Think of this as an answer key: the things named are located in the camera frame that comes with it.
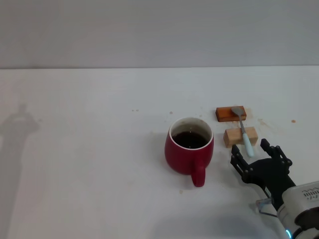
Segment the table surface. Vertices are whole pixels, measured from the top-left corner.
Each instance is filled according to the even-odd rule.
[[[318,89],[310,66],[0,70],[0,238],[286,238],[255,211],[263,191],[230,165],[223,133],[238,125],[214,112],[244,105],[259,136],[247,161],[267,157],[266,138],[293,161],[292,180],[309,183],[319,180]],[[203,188],[165,161],[181,117],[214,131]]]

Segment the spoon head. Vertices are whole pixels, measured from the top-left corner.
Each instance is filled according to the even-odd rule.
[[[233,113],[235,113],[236,115],[238,115],[238,116],[241,116],[241,115],[244,114],[244,111],[241,108],[239,108],[239,107],[232,107],[231,111]]]

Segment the robotic arm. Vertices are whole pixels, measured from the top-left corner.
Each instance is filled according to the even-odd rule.
[[[288,176],[292,161],[279,146],[270,146],[262,139],[260,146],[271,158],[248,164],[238,147],[233,145],[230,163],[244,183],[260,186],[277,211],[289,238],[295,239],[311,228],[319,230],[319,181],[296,186]]]

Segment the dark liquid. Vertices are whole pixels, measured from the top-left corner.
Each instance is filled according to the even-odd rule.
[[[173,140],[184,148],[201,148],[208,143],[200,134],[189,131],[173,136]]]

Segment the mug handle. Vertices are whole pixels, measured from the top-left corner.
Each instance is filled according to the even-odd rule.
[[[201,159],[194,160],[194,172],[191,174],[195,187],[202,187],[205,183],[205,166]]]

